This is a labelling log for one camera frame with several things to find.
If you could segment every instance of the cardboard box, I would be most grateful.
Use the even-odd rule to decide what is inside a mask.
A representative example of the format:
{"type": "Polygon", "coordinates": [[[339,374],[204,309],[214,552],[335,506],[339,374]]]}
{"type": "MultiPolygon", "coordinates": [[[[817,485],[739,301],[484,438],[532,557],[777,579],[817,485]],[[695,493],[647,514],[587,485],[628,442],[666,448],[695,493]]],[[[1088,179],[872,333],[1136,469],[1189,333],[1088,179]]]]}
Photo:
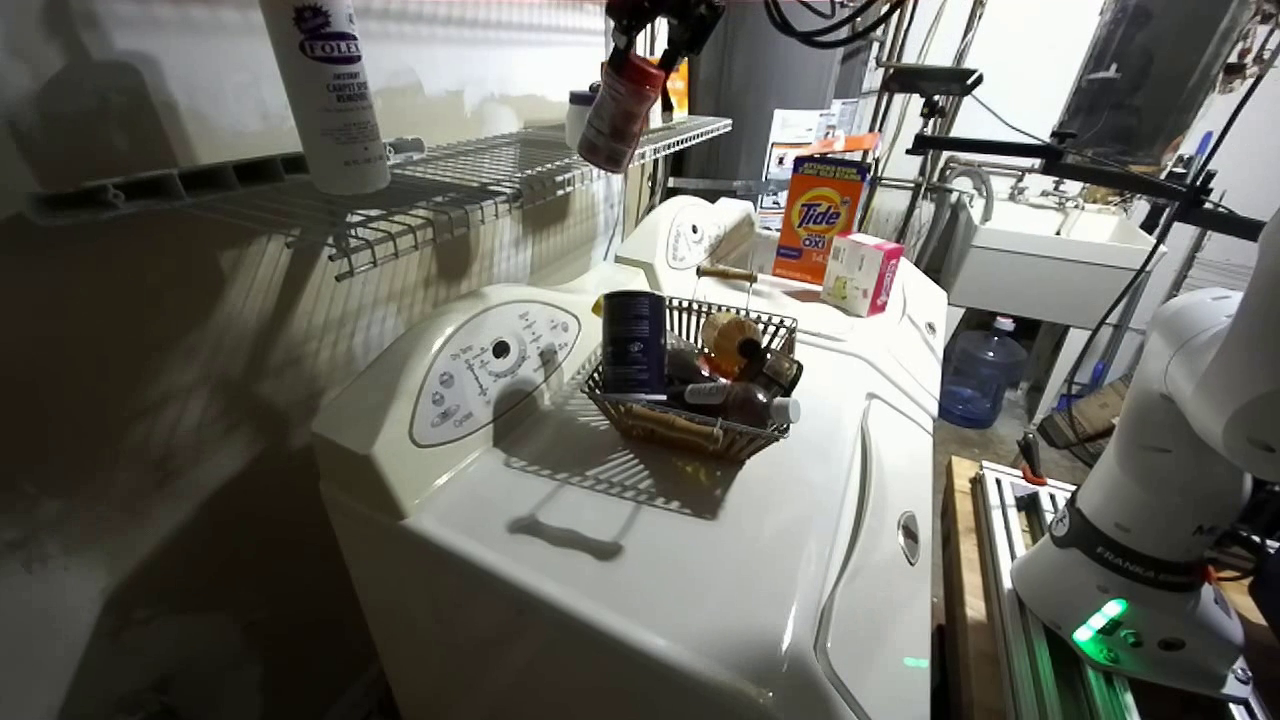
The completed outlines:
{"type": "Polygon", "coordinates": [[[881,237],[831,239],[824,301],[851,315],[883,314],[902,262],[906,262],[906,247],[881,237]]]}
{"type": "Polygon", "coordinates": [[[865,188],[870,165],[802,156],[787,185],[773,277],[822,284],[830,274],[831,239],[856,230],[865,188]]]}

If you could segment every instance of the basket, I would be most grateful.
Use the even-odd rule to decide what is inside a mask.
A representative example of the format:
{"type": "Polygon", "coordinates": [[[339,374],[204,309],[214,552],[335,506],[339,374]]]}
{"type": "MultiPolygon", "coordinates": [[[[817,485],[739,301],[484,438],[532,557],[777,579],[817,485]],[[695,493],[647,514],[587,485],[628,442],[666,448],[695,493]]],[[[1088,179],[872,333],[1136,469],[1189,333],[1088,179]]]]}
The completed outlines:
{"type": "MultiPolygon", "coordinates": [[[[683,297],[666,297],[667,350],[680,350],[680,346],[701,350],[710,315],[722,315],[722,314],[753,322],[764,353],[795,353],[795,315],[683,301],[683,297]]],[[[787,424],[753,430],[753,424],[732,424],[722,417],[701,417],[667,404],[608,396],[600,355],[586,381],[586,392],[608,417],[608,424],[633,442],[680,446],[695,455],[716,455],[732,464],[746,464],[762,448],[787,438],[787,424]]]]}

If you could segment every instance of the cable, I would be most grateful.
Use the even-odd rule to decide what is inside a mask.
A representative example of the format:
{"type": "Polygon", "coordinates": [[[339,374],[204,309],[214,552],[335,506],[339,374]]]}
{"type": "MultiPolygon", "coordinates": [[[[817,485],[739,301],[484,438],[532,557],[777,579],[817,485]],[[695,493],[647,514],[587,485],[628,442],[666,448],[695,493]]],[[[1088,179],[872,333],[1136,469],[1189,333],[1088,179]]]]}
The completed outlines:
{"type": "MultiPolygon", "coordinates": [[[[1252,84],[1250,84],[1246,96],[1238,102],[1234,116],[1225,119],[1225,131],[1218,131],[1214,150],[1204,151],[1202,169],[1191,171],[1189,193],[1198,193],[1198,188],[1204,185],[1209,165],[1214,165],[1218,151],[1227,143],[1227,137],[1234,137],[1238,119],[1246,116],[1250,102],[1255,96],[1255,87],[1262,87],[1262,84],[1270,82],[1270,71],[1278,69],[1278,55],[1280,55],[1280,52],[1271,52],[1271,62],[1252,75],[1252,84]]],[[[1146,277],[1146,274],[1151,267],[1151,262],[1160,255],[1160,247],[1163,247],[1163,239],[1167,239],[1167,232],[1173,232],[1173,224],[1178,224],[1178,207],[1163,213],[1163,220],[1160,220],[1160,230],[1157,230],[1157,237],[1151,237],[1148,255],[1146,255],[1140,267],[1130,277],[1130,284],[1115,293],[1115,301],[1103,309],[1103,315],[1088,329],[1088,339],[1084,339],[1082,355],[1077,355],[1074,368],[1068,368],[1065,413],[1068,413],[1074,438],[1082,438],[1082,434],[1077,434],[1077,375],[1082,375],[1082,368],[1084,368],[1084,355],[1088,355],[1088,350],[1098,346],[1098,337],[1103,333],[1103,323],[1113,322],[1113,314],[1125,306],[1125,297],[1140,284],[1140,277],[1146,277]]]]}
{"type": "Polygon", "coordinates": [[[987,102],[979,102],[979,96],[968,96],[968,102],[975,102],[975,110],[985,110],[987,116],[996,116],[996,124],[1022,131],[1023,142],[1048,143],[1046,137],[1037,137],[1037,131],[1022,130],[1022,124],[1012,124],[1007,116],[1000,116],[987,102]]]}
{"type": "Polygon", "coordinates": [[[870,0],[870,3],[851,9],[848,15],[822,25],[822,30],[795,30],[787,19],[787,12],[779,9],[779,0],[764,0],[764,12],[777,33],[784,33],[807,48],[848,48],[848,46],[859,46],[865,35],[876,35],[906,9],[906,0],[887,0],[881,15],[872,15],[865,30],[856,30],[856,19],[881,3],[883,0],[870,0]]]}

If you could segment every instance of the washing machine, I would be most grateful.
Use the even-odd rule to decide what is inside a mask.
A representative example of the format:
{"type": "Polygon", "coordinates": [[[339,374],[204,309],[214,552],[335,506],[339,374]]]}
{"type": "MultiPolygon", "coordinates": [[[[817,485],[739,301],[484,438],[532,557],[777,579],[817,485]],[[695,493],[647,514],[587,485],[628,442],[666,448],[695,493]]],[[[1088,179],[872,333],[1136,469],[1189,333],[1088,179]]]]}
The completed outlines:
{"type": "Polygon", "coordinates": [[[456,301],[322,408],[326,506],[409,720],[928,715],[948,297],[906,263],[856,322],[695,277],[739,246],[739,203],[667,202],[614,263],[456,301]],[[795,315],[793,434],[746,464],[626,442],[586,396],[614,287],[795,315]]]}

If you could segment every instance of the wire shelf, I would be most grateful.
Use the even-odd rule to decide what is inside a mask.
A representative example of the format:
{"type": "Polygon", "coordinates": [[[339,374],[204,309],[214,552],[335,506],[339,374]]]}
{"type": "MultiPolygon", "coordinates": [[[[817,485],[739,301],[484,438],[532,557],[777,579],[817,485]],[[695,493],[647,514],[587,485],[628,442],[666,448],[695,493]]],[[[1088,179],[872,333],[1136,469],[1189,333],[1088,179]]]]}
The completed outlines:
{"type": "MultiPolygon", "coordinates": [[[[732,119],[724,116],[688,116],[647,130],[633,165],[655,165],[724,131],[732,131],[732,119]]],[[[286,185],[300,195],[300,203],[326,207],[327,262],[335,263],[335,280],[348,280],[432,246],[432,237],[461,237],[484,220],[604,179],[600,169],[576,161],[560,124],[461,143],[393,142],[388,151],[393,185],[363,202],[327,202],[312,193],[304,185],[310,161],[300,151],[286,151],[231,165],[112,178],[74,193],[41,193],[31,195],[29,218],[35,224],[81,224],[231,202],[236,193],[286,185]]]]}

